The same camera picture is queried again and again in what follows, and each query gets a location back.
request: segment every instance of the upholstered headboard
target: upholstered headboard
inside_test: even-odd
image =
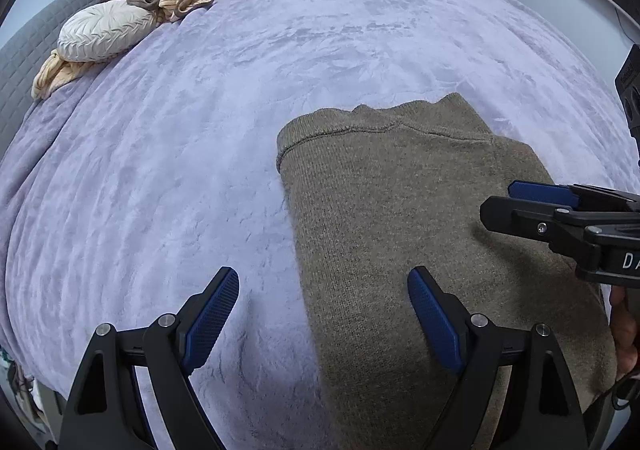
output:
[[[0,49],[0,159],[29,110],[31,83],[56,48],[62,24],[98,0],[54,0]]]

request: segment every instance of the finger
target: finger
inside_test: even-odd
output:
[[[609,295],[609,303],[614,306],[622,304],[625,300],[625,288],[618,285],[611,287],[611,294]]]
[[[616,358],[618,359],[618,373],[616,379],[619,380],[627,372],[631,372],[638,362],[638,350],[635,346],[626,348],[616,348]]]
[[[626,310],[624,304],[611,308],[610,328],[616,345],[621,348],[632,346],[638,335],[638,323],[631,313]]]

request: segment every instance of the silver bolt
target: silver bolt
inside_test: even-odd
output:
[[[171,327],[171,325],[173,325],[174,322],[175,322],[175,316],[173,316],[172,314],[162,315],[158,319],[158,325],[160,325],[161,327]]]
[[[471,316],[471,323],[476,327],[487,327],[489,324],[489,320],[484,315],[473,315]]]
[[[540,336],[548,336],[549,334],[551,334],[551,329],[549,328],[548,325],[538,324],[538,325],[536,325],[536,332]]]
[[[98,336],[104,336],[109,331],[111,331],[111,326],[109,324],[100,324],[95,328],[95,333]]]

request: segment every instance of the white cushion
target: white cushion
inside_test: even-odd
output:
[[[60,30],[58,54],[68,62],[100,62],[126,51],[156,26],[155,15],[128,5],[126,0],[110,0],[74,14]]]

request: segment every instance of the blue textured pad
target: blue textured pad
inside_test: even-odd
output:
[[[209,303],[202,309],[186,336],[186,349],[182,359],[182,370],[187,376],[203,366],[213,345],[220,336],[229,313],[238,299],[240,283],[238,273],[229,271],[215,290]]]
[[[465,364],[460,356],[460,341],[453,325],[415,269],[407,277],[407,286],[415,314],[436,358],[443,367],[460,375]]]
[[[535,201],[552,205],[578,207],[578,196],[565,186],[544,185],[541,183],[528,183],[526,181],[513,181],[509,185],[509,196],[512,199]]]

